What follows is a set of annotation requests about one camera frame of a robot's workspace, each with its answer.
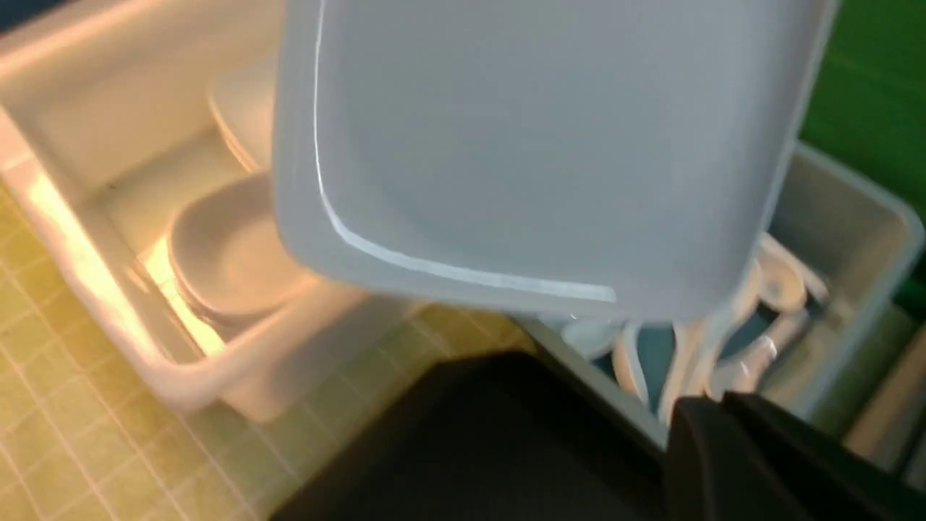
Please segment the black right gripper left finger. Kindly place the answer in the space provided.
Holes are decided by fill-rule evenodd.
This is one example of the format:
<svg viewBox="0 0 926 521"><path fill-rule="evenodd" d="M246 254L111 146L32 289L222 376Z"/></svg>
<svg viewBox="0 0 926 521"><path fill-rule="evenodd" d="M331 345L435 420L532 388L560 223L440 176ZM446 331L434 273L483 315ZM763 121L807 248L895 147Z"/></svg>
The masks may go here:
<svg viewBox="0 0 926 521"><path fill-rule="evenodd" d="M810 520L720 405L676 402L664 458L669 520Z"/></svg>

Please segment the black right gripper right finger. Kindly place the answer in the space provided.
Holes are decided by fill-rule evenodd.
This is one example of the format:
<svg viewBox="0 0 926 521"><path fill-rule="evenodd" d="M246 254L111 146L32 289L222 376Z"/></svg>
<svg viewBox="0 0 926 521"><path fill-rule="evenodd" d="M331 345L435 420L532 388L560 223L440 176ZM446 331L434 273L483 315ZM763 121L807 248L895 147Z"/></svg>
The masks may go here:
<svg viewBox="0 0 926 521"><path fill-rule="evenodd" d="M728 393L723 409L810 520L923 520L924 494L757 394Z"/></svg>

